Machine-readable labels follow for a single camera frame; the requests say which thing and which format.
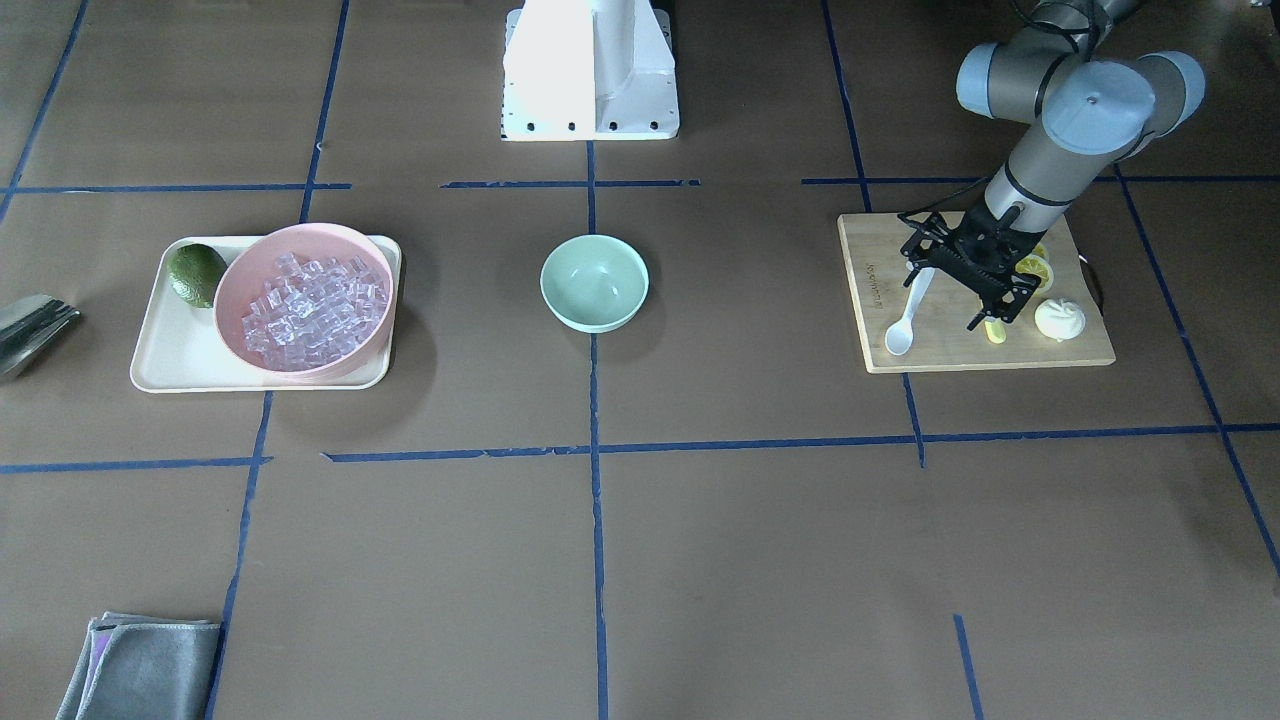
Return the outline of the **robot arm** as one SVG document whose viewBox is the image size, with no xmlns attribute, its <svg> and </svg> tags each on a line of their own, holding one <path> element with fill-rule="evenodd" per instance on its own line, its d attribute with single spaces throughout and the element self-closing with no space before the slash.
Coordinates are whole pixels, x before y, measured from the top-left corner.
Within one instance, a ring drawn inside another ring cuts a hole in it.
<svg viewBox="0 0 1280 720">
<path fill-rule="evenodd" d="M 1202 65 L 1178 51 L 1135 60 L 1098 46 L 1132 17 L 1135 1 L 1041 1 L 1021 28 L 965 56 L 955 94 L 966 110 L 1015 120 L 1027 132 L 980 183 L 980 197 L 950 225 L 927 205 L 899 214 L 911 228 L 901 252 L 909 279 L 943 273 L 980 301 L 974 324 L 1014 322 L 1041 287 L 1019 272 L 1042 237 L 1108 165 L 1172 133 L 1207 92 Z"/>
</svg>

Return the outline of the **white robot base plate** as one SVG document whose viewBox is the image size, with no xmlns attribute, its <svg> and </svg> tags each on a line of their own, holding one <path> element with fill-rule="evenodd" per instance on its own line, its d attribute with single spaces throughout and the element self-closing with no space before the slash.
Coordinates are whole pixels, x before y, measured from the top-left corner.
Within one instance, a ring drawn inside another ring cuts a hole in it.
<svg viewBox="0 0 1280 720">
<path fill-rule="evenodd" d="M 526 1 L 506 17 L 502 65 L 504 141 L 678 135 L 672 19 L 650 1 Z"/>
</svg>

